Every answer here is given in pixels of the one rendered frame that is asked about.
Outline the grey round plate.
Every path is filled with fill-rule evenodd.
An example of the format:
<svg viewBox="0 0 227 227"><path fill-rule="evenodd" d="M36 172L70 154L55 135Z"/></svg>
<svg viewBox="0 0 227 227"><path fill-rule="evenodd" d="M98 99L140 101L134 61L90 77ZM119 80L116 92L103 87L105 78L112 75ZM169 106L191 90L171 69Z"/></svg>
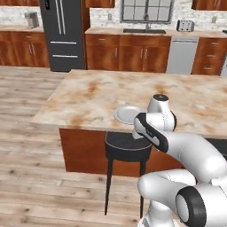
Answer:
<svg viewBox="0 0 227 227"><path fill-rule="evenodd" d="M113 117L124 124L132 125L134 118L142 111L138 106L120 106L113 112Z"/></svg>

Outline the wooden kitchen island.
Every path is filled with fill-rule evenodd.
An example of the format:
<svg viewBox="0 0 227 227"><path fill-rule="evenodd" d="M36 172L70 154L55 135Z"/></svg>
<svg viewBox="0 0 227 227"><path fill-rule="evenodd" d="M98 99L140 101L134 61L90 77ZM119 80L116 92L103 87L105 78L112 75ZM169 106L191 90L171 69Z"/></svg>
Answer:
<svg viewBox="0 0 227 227"><path fill-rule="evenodd" d="M114 110L123 105L145 110L155 94L168 96L178 131L227 139L227 78L214 75L73 70L33 123L59 130L67 172L104 175L105 133L132 131L114 119Z"/></svg>

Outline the black bar stool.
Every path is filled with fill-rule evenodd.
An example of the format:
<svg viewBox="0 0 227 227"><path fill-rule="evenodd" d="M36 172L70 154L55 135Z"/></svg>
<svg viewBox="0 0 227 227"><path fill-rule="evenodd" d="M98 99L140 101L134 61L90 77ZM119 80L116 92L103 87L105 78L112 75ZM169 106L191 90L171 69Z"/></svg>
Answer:
<svg viewBox="0 0 227 227"><path fill-rule="evenodd" d="M114 161L139 162L139 175L142 176L145 174L152 144L144 137L134 139L130 133L106 132L105 149L107 158L105 214L107 214Z"/></svg>

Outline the wooden base cupboards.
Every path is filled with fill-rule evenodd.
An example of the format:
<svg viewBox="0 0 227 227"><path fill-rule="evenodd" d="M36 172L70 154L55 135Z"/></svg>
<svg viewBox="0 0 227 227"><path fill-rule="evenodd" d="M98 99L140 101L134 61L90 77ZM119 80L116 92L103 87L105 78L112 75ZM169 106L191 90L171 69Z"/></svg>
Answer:
<svg viewBox="0 0 227 227"><path fill-rule="evenodd" d="M49 67L44 33L0 31L0 66Z"/></svg>
<svg viewBox="0 0 227 227"><path fill-rule="evenodd" d="M86 34L88 69L165 73L171 37Z"/></svg>

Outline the silver dishwasher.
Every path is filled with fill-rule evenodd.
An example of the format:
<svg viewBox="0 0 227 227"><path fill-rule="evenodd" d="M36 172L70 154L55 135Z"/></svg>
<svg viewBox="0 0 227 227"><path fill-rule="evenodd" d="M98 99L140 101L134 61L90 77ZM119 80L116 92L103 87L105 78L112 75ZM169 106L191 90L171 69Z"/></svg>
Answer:
<svg viewBox="0 0 227 227"><path fill-rule="evenodd" d="M173 36L169 48L167 74L190 74L199 38Z"/></svg>

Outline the sink with tap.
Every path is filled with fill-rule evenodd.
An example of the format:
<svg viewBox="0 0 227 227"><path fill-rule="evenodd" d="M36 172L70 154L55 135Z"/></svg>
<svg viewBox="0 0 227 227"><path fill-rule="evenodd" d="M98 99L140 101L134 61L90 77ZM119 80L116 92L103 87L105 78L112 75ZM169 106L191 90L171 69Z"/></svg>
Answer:
<svg viewBox="0 0 227 227"><path fill-rule="evenodd" d="M149 19L149 16L146 13L144 16L144 20L146 22L144 29L124 28L123 33L140 33L140 34L166 34L167 33L164 29L150 29L148 19Z"/></svg>

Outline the dark grey fridge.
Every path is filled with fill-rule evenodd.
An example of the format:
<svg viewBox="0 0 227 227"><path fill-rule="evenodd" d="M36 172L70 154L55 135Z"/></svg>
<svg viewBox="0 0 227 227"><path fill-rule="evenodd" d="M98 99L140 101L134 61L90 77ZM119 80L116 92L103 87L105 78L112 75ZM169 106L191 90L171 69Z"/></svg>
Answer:
<svg viewBox="0 0 227 227"><path fill-rule="evenodd" d="M43 30L53 72L84 69L80 0L40 0Z"/></svg>

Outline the grey framed window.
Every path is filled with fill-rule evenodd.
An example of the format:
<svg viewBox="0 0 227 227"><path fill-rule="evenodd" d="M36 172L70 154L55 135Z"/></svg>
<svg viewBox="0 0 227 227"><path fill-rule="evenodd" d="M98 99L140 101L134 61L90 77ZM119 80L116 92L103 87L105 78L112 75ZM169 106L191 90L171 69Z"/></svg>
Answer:
<svg viewBox="0 0 227 227"><path fill-rule="evenodd" d="M121 22L169 23L174 0L121 0Z"/></svg>

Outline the wooden drawer cabinet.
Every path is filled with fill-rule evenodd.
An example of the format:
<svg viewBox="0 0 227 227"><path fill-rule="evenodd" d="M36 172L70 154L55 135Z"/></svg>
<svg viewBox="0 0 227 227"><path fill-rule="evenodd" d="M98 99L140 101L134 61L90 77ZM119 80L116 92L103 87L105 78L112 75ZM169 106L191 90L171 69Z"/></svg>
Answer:
<svg viewBox="0 0 227 227"><path fill-rule="evenodd" d="M201 37L192 74L219 75L227 52L227 38Z"/></svg>

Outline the silver toaster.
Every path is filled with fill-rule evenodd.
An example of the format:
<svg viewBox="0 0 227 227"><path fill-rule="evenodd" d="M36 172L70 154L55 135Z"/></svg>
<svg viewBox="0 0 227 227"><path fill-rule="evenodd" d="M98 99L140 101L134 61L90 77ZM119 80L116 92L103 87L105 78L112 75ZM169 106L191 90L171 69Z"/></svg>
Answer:
<svg viewBox="0 0 227 227"><path fill-rule="evenodd" d="M192 20L178 20L176 30L178 32L192 32L194 30L194 22Z"/></svg>

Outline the grey coffee machine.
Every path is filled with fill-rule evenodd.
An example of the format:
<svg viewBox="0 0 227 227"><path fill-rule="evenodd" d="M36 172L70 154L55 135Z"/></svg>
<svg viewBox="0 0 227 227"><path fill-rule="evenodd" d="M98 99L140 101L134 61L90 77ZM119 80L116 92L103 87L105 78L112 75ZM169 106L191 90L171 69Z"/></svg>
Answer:
<svg viewBox="0 0 227 227"><path fill-rule="evenodd" d="M38 17L36 12L25 12L25 19L29 28L36 28L39 26Z"/></svg>

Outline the wooden wall cupboards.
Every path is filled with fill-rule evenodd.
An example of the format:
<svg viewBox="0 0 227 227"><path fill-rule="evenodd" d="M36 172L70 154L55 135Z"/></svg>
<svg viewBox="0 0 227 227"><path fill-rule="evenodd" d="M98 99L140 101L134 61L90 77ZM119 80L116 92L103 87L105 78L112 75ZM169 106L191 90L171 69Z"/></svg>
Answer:
<svg viewBox="0 0 227 227"><path fill-rule="evenodd" d="M200 11L227 11L227 0L192 0L192 9Z"/></svg>
<svg viewBox="0 0 227 227"><path fill-rule="evenodd" d="M87 8L114 8L115 0L86 0Z"/></svg>
<svg viewBox="0 0 227 227"><path fill-rule="evenodd" d="M0 6L40 6L39 0L0 0Z"/></svg>

